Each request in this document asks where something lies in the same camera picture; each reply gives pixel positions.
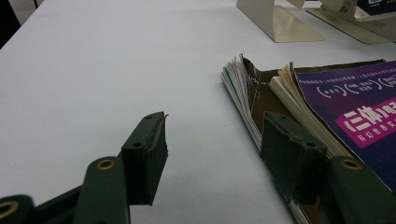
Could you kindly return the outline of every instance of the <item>white tabletop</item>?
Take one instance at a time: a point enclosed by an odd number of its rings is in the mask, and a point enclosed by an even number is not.
[[[396,45],[362,44],[296,8],[326,41],[275,44],[235,5],[44,1],[0,50],[0,198],[41,204],[81,185],[90,162],[164,111],[168,161],[154,205],[132,206],[132,223],[292,223],[222,66],[241,52],[262,70],[391,61]]]

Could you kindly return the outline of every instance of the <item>pink label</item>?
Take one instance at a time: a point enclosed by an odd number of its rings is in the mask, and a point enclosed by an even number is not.
[[[349,111],[335,121],[360,147],[396,131],[396,97],[375,106],[365,106]]]

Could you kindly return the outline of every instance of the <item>purple book cover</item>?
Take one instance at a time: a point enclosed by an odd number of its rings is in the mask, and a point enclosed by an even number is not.
[[[396,192],[396,61],[295,77],[312,110]]]

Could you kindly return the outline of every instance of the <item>metal grommet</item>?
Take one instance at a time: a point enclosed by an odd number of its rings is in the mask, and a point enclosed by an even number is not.
[[[0,203],[0,219],[8,217],[15,212],[20,204],[16,201]]]
[[[343,159],[340,163],[348,169],[351,170],[361,170],[362,166],[359,162],[356,162],[352,159]]]
[[[116,165],[115,161],[107,159],[107,160],[99,161],[98,164],[96,165],[96,168],[98,170],[108,170],[115,165]]]

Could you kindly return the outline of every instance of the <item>white table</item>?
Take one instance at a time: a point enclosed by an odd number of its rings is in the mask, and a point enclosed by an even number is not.
[[[396,45],[364,45],[296,8],[326,41],[275,44],[235,5],[44,1],[0,50],[0,198],[41,204],[81,185],[89,163],[164,111],[169,158],[154,205],[132,206],[133,223],[292,223],[222,66],[241,52],[262,70],[391,61]]]

